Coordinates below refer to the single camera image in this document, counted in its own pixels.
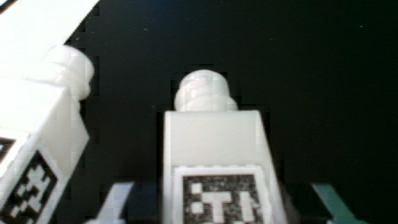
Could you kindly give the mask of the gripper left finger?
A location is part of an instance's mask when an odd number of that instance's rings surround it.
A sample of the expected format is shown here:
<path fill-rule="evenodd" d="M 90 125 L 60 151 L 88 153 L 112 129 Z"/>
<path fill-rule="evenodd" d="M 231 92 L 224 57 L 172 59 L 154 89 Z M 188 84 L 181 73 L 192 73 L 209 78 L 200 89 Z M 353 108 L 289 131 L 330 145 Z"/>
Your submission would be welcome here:
<path fill-rule="evenodd" d="M 126 224 L 120 217 L 122 208 L 133 188 L 131 182 L 119 182 L 112 185 L 97 216 L 83 224 Z"/>

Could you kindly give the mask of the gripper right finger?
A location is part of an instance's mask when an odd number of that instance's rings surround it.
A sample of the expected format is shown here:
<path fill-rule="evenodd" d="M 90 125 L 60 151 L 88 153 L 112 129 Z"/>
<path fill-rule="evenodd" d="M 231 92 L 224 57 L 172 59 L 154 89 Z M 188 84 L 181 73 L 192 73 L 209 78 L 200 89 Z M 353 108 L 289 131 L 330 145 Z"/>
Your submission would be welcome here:
<path fill-rule="evenodd" d="M 367 224 L 366 221 L 357 219 L 332 185 L 312 183 L 311 187 L 332 216 L 327 220 L 327 224 Z"/>

